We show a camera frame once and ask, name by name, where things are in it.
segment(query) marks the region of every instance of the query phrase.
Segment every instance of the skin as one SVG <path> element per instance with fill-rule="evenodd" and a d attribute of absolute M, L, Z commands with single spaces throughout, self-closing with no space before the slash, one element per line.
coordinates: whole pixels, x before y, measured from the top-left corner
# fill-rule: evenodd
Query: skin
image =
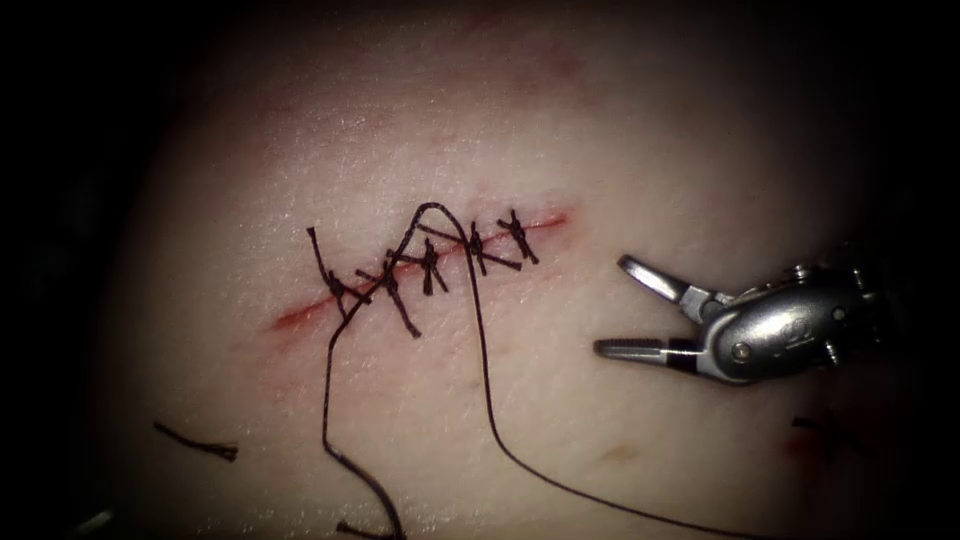
<path fill-rule="evenodd" d="M 521 459 L 698 525 L 868 534 L 898 480 L 904 397 L 888 363 L 732 388 L 591 350 L 695 335 L 623 275 L 622 253 L 741 292 L 846 238 L 867 210 L 857 133 L 760 36 L 746 17 L 657 10 L 298 9 L 239 22 L 180 79 L 189 108 L 104 299 L 93 489 L 161 537 L 326 537 L 341 519 L 389 532 L 320 442 L 341 317 L 305 230 L 356 287 L 353 270 L 377 275 L 417 205 L 437 201 L 511 260 L 496 219 L 516 209 L 531 226 L 540 264 L 488 263 L 478 278 L 494 411 Z M 450 293 L 435 283 L 423 296 L 418 268 L 397 274 L 423 336 L 380 291 L 341 337 L 330 381 L 330 440 L 383 484 L 405 532 L 714 537 L 574 497 L 503 456 L 466 264 L 435 243 Z M 821 434 L 790 426 L 828 408 L 869 458 L 841 445 L 827 462 Z M 239 458 L 184 448 L 154 420 L 236 441 Z"/>

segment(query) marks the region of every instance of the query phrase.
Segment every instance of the interrupted suture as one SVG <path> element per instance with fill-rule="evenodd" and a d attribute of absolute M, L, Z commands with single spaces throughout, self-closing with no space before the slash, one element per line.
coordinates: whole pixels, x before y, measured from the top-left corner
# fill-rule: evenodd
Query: interrupted suture
<path fill-rule="evenodd" d="M 450 226 L 452 227 L 452 232 L 446 232 L 434 227 L 430 227 L 421 223 L 421 219 L 424 214 L 428 211 L 435 211 L 442 214 L 446 220 L 449 221 Z M 497 225 L 507 229 L 510 232 L 511 237 L 516 242 L 518 249 L 520 250 L 520 256 L 522 259 L 529 259 L 533 264 L 538 264 L 540 260 L 534 255 L 533 250 L 530 245 L 527 243 L 526 234 L 524 228 L 521 225 L 520 220 L 517 217 L 515 211 L 511 210 L 510 212 L 511 221 L 508 223 L 503 220 L 497 220 Z M 487 340 L 486 340 L 486 331 L 484 328 L 483 322 L 483 312 L 480 307 L 480 292 L 479 285 L 477 280 L 477 272 L 474 265 L 474 260 L 476 260 L 476 266 L 480 267 L 480 274 L 482 276 L 487 275 L 487 268 L 485 265 L 486 262 L 493 262 L 498 265 L 510 268 L 512 270 L 520 271 L 522 269 L 522 263 L 506 260 L 494 255 L 485 253 L 483 250 L 483 241 L 480 238 L 480 235 L 477 232 L 476 222 L 471 222 L 470 224 L 470 236 L 467 236 L 467 233 L 464 231 L 463 226 L 457 220 L 457 218 L 448 210 L 445 206 L 436 202 L 428 202 L 421 204 L 413 214 L 413 218 L 410 221 L 409 227 L 404 232 L 403 237 L 400 239 L 397 247 L 390 249 L 386 252 L 387 259 L 383 261 L 381 273 L 379 276 L 373 276 L 363 270 L 356 270 L 356 275 L 362 277 L 363 279 L 369 281 L 371 285 L 369 288 L 360 293 L 354 289 L 350 289 L 341 283 L 339 280 L 333 277 L 332 272 L 327 272 L 325 266 L 322 263 L 320 257 L 320 251 L 317 247 L 316 232 L 313 227 L 307 229 L 307 233 L 310 236 L 310 240 L 313 244 L 314 254 L 317 258 L 317 265 L 321 272 L 321 277 L 323 278 L 324 283 L 330 289 L 331 295 L 333 295 L 337 300 L 337 305 L 341 310 L 343 315 L 343 320 L 337 329 L 333 332 L 330 337 L 330 341 L 327 344 L 327 357 L 326 357 L 326 379 L 324 383 L 324 394 L 323 394 L 323 420 L 322 420 L 322 441 L 323 447 L 327 454 L 329 454 L 333 459 L 335 459 L 340 465 L 346 468 L 348 471 L 356 475 L 360 480 L 362 480 L 377 496 L 380 503 L 383 505 L 384 511 L 387 514 L 387 518 L 390 521 L 391 531 L 386 534 L 378 534 L 374 532 L 364 531 L 353 527 L 347 524 L 345 521 L 341 521 L 337 524 L 336 530 L 338 532 L 348 533 L 360 538 L 369 538 L 377 540 L 400 540 L 406 538 L 406 533 L 404 532 L 403 525 L 400 519 L 399 512 L 397 511 L 396 506 L 393 503 L 393 500 L 390 498 L 390 495 L 387 493 L 386 489 L 373 477 L 370 473 L 364 470 L 358 463 L 351 460 L 347 457 L 342 451 L 337 449 L 328 437 L 328 426 L 331 410 L 331 381 L 332 373 L 334 367 L 334 352 L 336 350 L 337 341 L 346 327 L 353 321 L 354 317 L 357 315 L 357 312 L 364 305 L 369 305 L 372 301 L 373 296 L 376 292 L 383 288 L 387 295 L 391 298 L 395 304 L 397 311 L 403 320 L 404 325 L 407 330 L 410 332 L 410 335 L 413 338 L 418 338 L 422 334 L 413 322 L 410 320 L 409 315 L 403 305 L 403 301 L 400 298 L 399 287 L 397 281 L 393 275 L 394 270 L 397 267 L 399 262 L 406 262 L 409 264 L 416 264 L 421 267 L 424 272 L 424 284 L 423 284 L 423 293 L 427 296 L 431 296 L 433 293 L 431 276 L 437 279 L 438 284 L 444 292 L 447 291 L 447 286 L 440 277 L 439 271 L 436 267 L 436 252 L 433 249 L 433 245 L 430 243 L 429 238 L 424 239 L 424 252 L 423 254 L 417 256 L 416 254 L 408 254 L 407 250 L 411 245 L 413 240 L 414 233 L 416 231 L 424 232 L 428 235 L 435 236 L 438 238 L 443 238 L 452 242 L 459 244 L 463 248 L 464 261 L 467 265 L 470 287 L 473 297 L 473 309 L 477 321 L 477 333 L 479 335 L 480 342 L 480 358 L 481 358 L 481 367 L 482 367 L 482 376 L 483 376 L 483 388 L 484 388 L 484 399 L 487 412 L 487 420 L 490 425 L 490 431 L 493 434 L 494 440 L 497 443 L 497 446 L 500 450 L 506 455 L 513 463 L 527 471 L 536 478 L 550 484 L 560 490 L 563 490 L 571 495 L 581 497 L 583 499 L 593 501 L 597 504 L 612 508 L 614 510 L 626 512 L 629 514 L 636 515 L 638 517 L 653 519 L 662 523 L 675 525 L 678 527 L 684 527 L 688 529 L 693 529 L 705 533 L 722 535 L 735 538 L 750 538 L 750 539 L 782 539 L 786 537 L 776 537 L 776 536 L 764 536 L 756 535 L 749 533 L 741 533 L 735 531 L 728 531 L 703 525 L 697 525 L 693 523 L 684 522 L 678 519 L 672 519 L 664 516 L 659 516 L 649 512 L 644 512 L 642 510 L 631 508 L 607 499 L 603 499 L 596 495 L 592 495 L 585 491 L 578 490 L 576 488 L 570 487 L 563 483 L 560 483 L 553 478 L 539 472 L 537 469 L 533 468 L 531 465 L 527 464 L 525 461 L 517 457 L 513 452 L 507 447 L 503 439 L 500 436 L 499 430 L 497 428 L 496 417 L 494 415 L 494 408 L 491 397 L 491 385 L 490 380 L 490 371 L 489 371 L 489 356 L 487 351 Z M 346 309 L 343 305 L 343 297 L 349 294 L 356 299 L 356 302 L 349 308 Z"/>

